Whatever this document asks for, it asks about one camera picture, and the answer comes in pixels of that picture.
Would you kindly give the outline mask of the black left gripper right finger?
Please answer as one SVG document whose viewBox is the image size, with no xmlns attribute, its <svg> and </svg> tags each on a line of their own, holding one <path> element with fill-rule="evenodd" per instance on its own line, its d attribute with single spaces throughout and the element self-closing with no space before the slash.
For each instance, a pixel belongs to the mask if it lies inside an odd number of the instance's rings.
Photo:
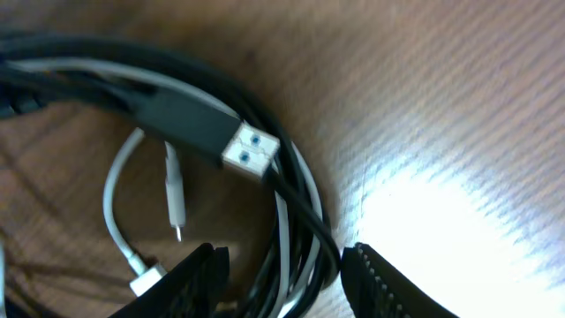
<svg viewBox="0 0 565 318">
<path fill-rule="evenodd" d="M 361 242 L 343 249 L 341 282 L 357 318 L 456 318 Z"/>
</svg>

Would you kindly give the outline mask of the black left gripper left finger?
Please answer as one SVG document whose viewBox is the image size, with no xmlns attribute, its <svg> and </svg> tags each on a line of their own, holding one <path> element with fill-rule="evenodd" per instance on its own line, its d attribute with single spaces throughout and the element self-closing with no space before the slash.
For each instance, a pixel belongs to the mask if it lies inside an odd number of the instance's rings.
<svg viewBox="0 0 565 318">
<path fill-rule="evenodd" d="M 204 243 L 111 318 L 210 318 L 230 276 L 226 247 Z"/>
</svg>

